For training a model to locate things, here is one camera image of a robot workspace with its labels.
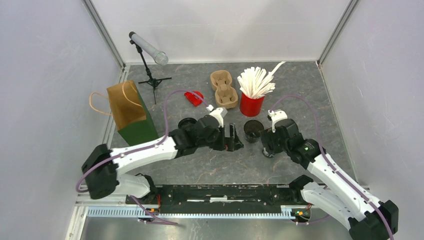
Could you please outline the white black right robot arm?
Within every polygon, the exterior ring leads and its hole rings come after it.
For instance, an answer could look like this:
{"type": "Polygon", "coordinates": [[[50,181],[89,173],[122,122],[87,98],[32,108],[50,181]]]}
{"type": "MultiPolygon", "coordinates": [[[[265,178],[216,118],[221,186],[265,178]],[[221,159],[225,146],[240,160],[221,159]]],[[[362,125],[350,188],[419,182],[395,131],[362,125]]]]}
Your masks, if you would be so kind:
{"type": "Polygon", "coordinates": [[[399,208],[372,195],[335,163],[314,139],[306,139],[294,120],[282,119],[260,133],[263,154],[285,153],[319,178],[325,187],[301,175],[290,183],[289,199],[317,206],[342,224],[353,240],[392,240],[398,230],[399,208]]]}

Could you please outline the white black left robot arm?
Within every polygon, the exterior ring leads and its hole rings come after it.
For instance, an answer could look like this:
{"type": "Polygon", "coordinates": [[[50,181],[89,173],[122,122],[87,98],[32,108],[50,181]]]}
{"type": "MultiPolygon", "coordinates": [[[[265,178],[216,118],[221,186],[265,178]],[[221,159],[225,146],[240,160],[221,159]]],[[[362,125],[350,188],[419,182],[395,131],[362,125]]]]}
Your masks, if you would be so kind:
{"type": "Polygon", "coordinates": [[[81,170],[86,192],[93,200],[122,194],[151,204],[157,198],[152,178],[142,173],[130,175],[130,171],[155,162],[192,155],[199,148],[234,152],[243,147],[235,124],[230,123],[229,136],[226,137],[220,118],[212,115],[198,120],[187,117],[178,123],[177,129],[157,140],[113,149],[100,144],[91,152],[81,170]]]}

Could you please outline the dark translucent cup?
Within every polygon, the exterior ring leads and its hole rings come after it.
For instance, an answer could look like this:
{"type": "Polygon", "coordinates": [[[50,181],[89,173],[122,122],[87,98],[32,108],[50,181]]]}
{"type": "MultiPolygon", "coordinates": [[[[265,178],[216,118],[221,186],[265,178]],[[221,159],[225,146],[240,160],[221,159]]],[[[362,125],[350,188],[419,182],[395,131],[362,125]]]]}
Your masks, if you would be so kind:
{"type": "Polygon", "coordinates": [[[251,144],[256,143],[260,139],[263,130],[264,126],[260,121],[255,119],[248,120],[243,126],[245,140],[251,144]]]}
{"type": "Polygon", "coordinates": [[[272,152],[268,152],[266,148],[262,149],[262,154],[266,157],[266,158],[273,158],[275,156],[274,153],[272,152]]]}

